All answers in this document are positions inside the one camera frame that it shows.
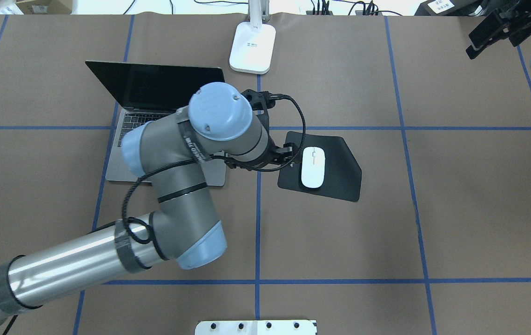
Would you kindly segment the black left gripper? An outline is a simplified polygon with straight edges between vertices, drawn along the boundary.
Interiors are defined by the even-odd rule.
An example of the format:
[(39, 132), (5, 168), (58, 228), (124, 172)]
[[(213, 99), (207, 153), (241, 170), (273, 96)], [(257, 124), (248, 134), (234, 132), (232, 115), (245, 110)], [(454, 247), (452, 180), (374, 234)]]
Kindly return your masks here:
[(263, 125), (263, 129), (265, 129), (267, 141), (263, 150), (252, 150), (252, 153), (257, 151), (259, 155), (250, 161), (246, 158), (241, 159), (238, 155), (226, 154), (226, 166), (231, 169), (241, 168), (257, 172), (275, 172), (293, 163), (298, 163), (299, 143), (289, 142), (282, 147), (276, 146), (271, 135), (269, 135), (270, 120), (268, 114), (268, 110), (274, 108), (276, 101), (282, 100), (290, 101), (299, 111), (299, 104), (295, 99), (287, 94), (273, 94), (269, 91), (255, 91), (252, 89), (246, 89), (241, 94), (248, 100), (253, 111), (261, 111), (255, 116)]

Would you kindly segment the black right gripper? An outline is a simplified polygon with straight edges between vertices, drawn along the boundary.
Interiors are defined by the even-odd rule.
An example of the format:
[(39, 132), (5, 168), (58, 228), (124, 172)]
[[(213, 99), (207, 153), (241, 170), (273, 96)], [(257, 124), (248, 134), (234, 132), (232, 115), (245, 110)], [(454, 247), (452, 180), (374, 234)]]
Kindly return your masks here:
[(497, 41), (509, 40), (513, 47), (517, 47), (529, 36), (531, 7), (516, 7), (509, 11), (495, 9), (468, 34), (471, 45), (465, 52), (473, 60)]

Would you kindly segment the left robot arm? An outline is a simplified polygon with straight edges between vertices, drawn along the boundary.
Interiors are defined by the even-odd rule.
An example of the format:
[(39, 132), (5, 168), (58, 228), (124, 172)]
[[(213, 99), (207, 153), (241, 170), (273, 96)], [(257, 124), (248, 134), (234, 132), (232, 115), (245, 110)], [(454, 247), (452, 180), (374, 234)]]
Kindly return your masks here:
[(223, 223), (202, 167), (269, 173), (289, 167), (303, 143), (276, 146), (268, 108), (293, 97), (208, 83), (186, 106), (124, 136), (125, 162), (137, 180), (123, 196), (119, 218), (58, 246), (0, 264), (0, 327), (18, 315), (124, 275), (174, 260), (182, 269), (225, 252)]

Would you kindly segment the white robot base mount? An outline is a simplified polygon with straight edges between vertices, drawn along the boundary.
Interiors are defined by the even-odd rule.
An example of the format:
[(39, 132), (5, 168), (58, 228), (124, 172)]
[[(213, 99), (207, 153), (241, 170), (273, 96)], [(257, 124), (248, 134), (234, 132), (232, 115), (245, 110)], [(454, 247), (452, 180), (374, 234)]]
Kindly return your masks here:
[(312, 320), (222, 320), (200, 322), (195, 335), (316, 335)]

